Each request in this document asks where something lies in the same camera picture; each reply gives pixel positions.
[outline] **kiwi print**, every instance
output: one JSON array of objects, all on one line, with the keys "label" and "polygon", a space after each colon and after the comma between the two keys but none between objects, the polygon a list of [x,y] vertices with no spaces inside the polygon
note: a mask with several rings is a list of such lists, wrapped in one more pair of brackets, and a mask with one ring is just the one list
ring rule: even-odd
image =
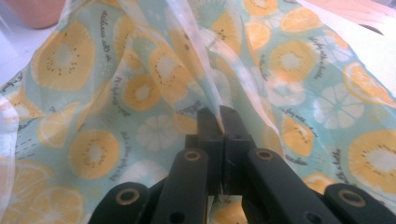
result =
[{"label": "kiwi print", "polygon": [[307,157],[314,145],[312,131],[290,117],[285,117],[282,138],[284,143],[297,155]]},{"label": "kiwi print", "polygon": [[128,15],[123,15],[117,19],[113,30],[114,50],[117,54],[117,59],[120,61],[127,45],[132,43],[132,33],[134,32],[134,23]]},{"label": "kiwi print", "polygon": [[293,40],[276,46],[270,56],[270,71],[286,82],[307,78],[318,60],[318,55],[308,44]]},{"label": "kiwi print", "polygon": [[170,30],[169,34],[178,58],[192,74],[203,76],[204,68],[186,33],[182,30]]},{"label": "kiwi print", "polygon": [[170,47],[161,42],[149,56],[148,65],[163,98],[173,104],[187,94],[191,73]]},{"label": "kiwi print", "polygon": [[277,0],[243,0],[243,6],[250,16],[268,16],[276,12]]},{"label": "kiwi print", "polygon": [[56,91],[78,91],[91,75],[95,46],[85,26],[73,21],[66,30],[54,32],[35,53],[33,80]]},{"label": "kiwi print", "polygon": [[160,91],[150,75],[133,77],[123,94],[124,103],[139,111],[152,108],[160,99]]},{"label": "kiwi print", "polygon": [[396,193],[396,130],[364,133],[349,146],[349,171],[370,189]]},{"label": "kiwi print", "polygon": [[6,97],[17,111],[20,121],[45,116],[44,112],[29,100],[24,87],[21,87],[19,91],[13,92]]},{"label": "kiwi print", "polygon": [[96,179],[113,169],[119,155],[119,141],[113,134],[105,130],[88,130],[74,139],[68,159],[76,175]]},{"label": "kiwi print", "polygon": [[233,18],[228,12],[224,12],[210,27],[217,37],[227,44],[235,54],[241,51],[241,42],[237,36],[237,29]]}]

